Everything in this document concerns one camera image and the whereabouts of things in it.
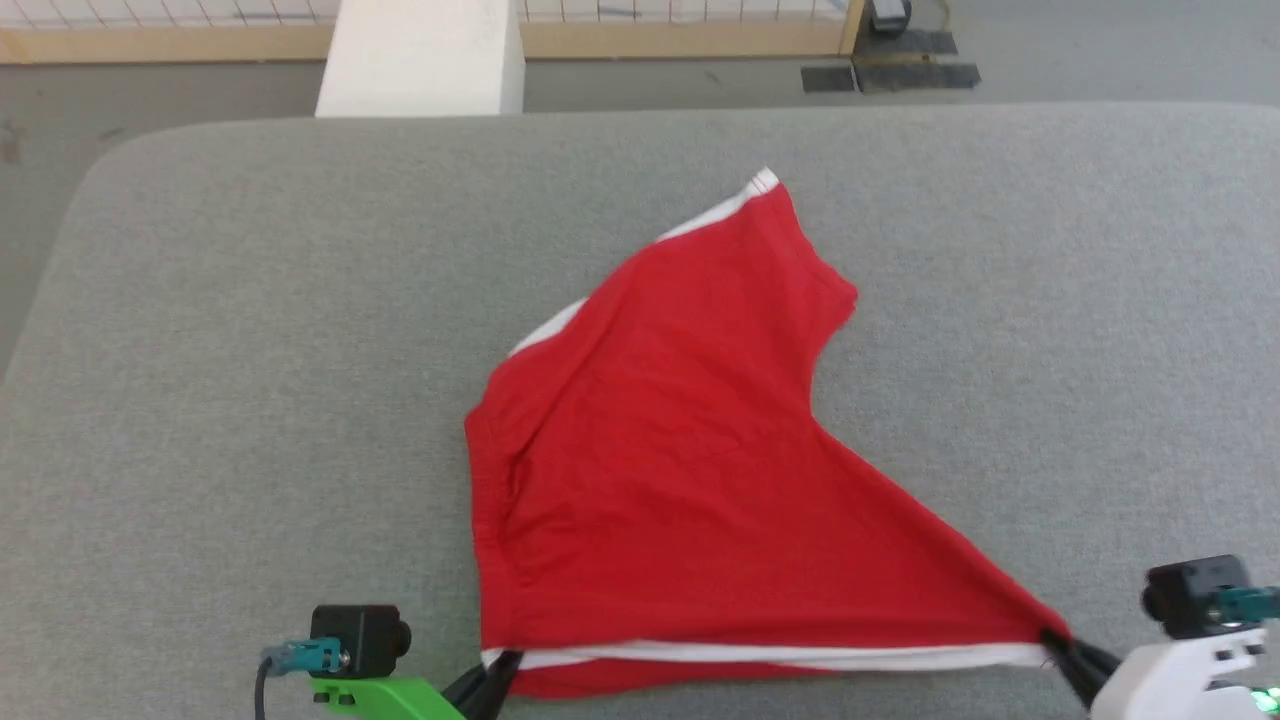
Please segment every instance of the green led light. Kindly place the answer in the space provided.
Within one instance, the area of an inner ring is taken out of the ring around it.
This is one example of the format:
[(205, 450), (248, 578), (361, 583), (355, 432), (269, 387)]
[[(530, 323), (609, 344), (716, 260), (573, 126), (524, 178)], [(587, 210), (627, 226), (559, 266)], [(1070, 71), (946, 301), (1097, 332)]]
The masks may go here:
[(1276, 689), (1277, 688), (1272, 688), (1271, 691), (1267, 692), (1262, 691), (1253, 692), (1253, 702), (1257, 703), (1258, 710), (1267, 714), (1276, 712), (1277, 710), (1280, 710), (1280, 702), (1276, 702), (1276, 700), (1271, 697), (1271, 693), (1276, 692)]

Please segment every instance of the white stripe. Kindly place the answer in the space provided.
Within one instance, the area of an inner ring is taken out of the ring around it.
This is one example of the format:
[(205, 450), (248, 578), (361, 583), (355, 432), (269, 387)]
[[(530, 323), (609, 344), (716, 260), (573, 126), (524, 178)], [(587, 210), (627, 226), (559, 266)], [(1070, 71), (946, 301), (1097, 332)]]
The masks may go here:
[[(730, 197), (728, 200), (721, 202), (719, 205), (712, 208), (710, 210), (703, 213), (701, 215), (698, 215), (692, 220), (682, 223), (675, 227), (673, 229), (664, 232), (663, 234), (658, 236), (658, 238), (654, 240), (654, 242), (671, 240), (673, 237), (686, 234), (698, 228), (707, 227), (712, 223), (718, 223), (728, 218), (733, 213), (741, 210), (742, 205), (746, 205), (748, 200), (753, 197), (759, 197), (777, 186), (778, 186), (778, 176), (773, 174), (773, 170), (764, 168), (759, 173), (755, 173), (755, 177), (751, 178), (751, 182), (746, 183), (746, 187), (744, 187), (737, 195)], [(564, 325), (567, 325), (568, 322), (573, 319), (573, 315), (577, 315), (577, 311), (579, 309), (582, 307), (584, 302), (586, 302), (585, 297), (570, 305), (568, 307), (561, 310), (559, 313), (556, 313), (556, 315), (553, 315), (550, 320), (547, 320), (541, 325), (538, 325), (536, 331), (529, 333), (525, 337), (525, 340), (516, 343), (516, 347), (513, 347), (511, 352), (507, 354), (507, 357), (511, 357), (512, 355), (520, 352), (521, 350), (529, 347), (530, 345), (541, 342), (549, 337), (554, 337), (557, 333), (563, 331)]]
[[(503, 648), (480, 653), (485, 665)], [(1048, 653), (1033, 643), (856, 648), (785, 647), (632, 641), (608, 646), (526, 651), (522, 670), (577, 665), (593, 660), (648, 660), (659, 662), (765, 662), (812, 670), (960, 670), (987, 665), (1043, 666)]]
[(577, 310), (579, 307), (582, 306), (584, 302), (586, 302), (585, 297), (570, 305), (568, 307), (561, 310), (559, 313), (552, 315), (550, 320), (547, 320), (541, 325), (538, 325), (536, 331), (529, 333), (529, 336), (525, 337), (525, 340), (520, 341), (520, 343), (511, 352), (507, 354), (507, 357), (511, 357), (512, 355), (520, 352), (521, 350), (529, 347), (530, 345), (534, 345), (535, 342), (541, 342), (564, 329), (564, 325), (567, 325), (568, 322), (573, 319), (573, 315), (577, 315)]
[(730, 197), (724, 202), (721, 202), (719, 205), (712, 208), (710, 210), (703, 213), (701, 215), (698, 215), (692, 220), (676, 225), (675, 228), (664, 232), (663, 234), (658, 236), (658, 240), (654, 242), (662, 242), (664, 240), (686, 234), (698, 228), (704, 228), (712, 223), (718, 223), (724, 218), (728, 218), (733, 213), (741, 210), (742, 205), (746, 205), (748, 200), (753, 197), (759, 197), (777, 186), (778, 186), (778, 176), (773, 174), (773, 170), (763, 168), (760, 172), (755, 173), (755, 177), (751, 178), (751, 182), (746, 183), (746, 187), (744, 187), (737, 195)]

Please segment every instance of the black device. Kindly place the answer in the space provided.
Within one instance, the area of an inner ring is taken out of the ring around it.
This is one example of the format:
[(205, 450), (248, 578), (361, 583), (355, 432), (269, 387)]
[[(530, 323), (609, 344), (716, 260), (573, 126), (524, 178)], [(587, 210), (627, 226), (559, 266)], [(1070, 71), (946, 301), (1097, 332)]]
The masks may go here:
[(1249, 573), (1239, 557), (1201, 557), (1148, 570), (1142, 607), (1174, 639), (1239, 633), (1257, 628), (1258, 623), (1222, 623), (1215, 618), (1216, 596), (1249, 587)]
[(321, 605), (311, 612), (312, 638), (338, 638), (344, 662), (312, 678), (385, 678), (412, 642), (394, 605)]

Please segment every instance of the gray table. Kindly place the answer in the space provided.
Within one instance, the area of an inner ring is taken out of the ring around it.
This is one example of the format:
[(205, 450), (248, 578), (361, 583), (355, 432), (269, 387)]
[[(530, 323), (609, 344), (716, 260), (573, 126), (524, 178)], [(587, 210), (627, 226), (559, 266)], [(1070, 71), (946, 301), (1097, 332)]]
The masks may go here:
[[(1280, 579), (1275, 110), (206, 126), (90, 172), (0, 389), (0, 714), (246, 717), (259, 648), (321, 602), (399, 605), (403, 671), (451, 679), (477, 651), (462, 416), (488, 372), (765, 164), (861, 291), (822, 421), (1083, 637), (1158, 639), (1151, 565)], [(308, 698), (276, 683), (269, 717)], [(506, 717), (942, 714), (1082, 716), (1056, 674), (996, 669)]]

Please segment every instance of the wooden frame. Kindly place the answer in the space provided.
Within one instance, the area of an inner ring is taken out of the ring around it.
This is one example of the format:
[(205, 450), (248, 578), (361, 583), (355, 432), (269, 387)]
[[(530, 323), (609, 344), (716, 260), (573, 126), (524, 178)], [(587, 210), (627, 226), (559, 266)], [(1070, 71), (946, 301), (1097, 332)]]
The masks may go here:
[[(525, 58), (849, 56), (865, 0), (845, 22), (524, 23)], [(323, 60), (332, 26), (0, 29), (0, 64)]]

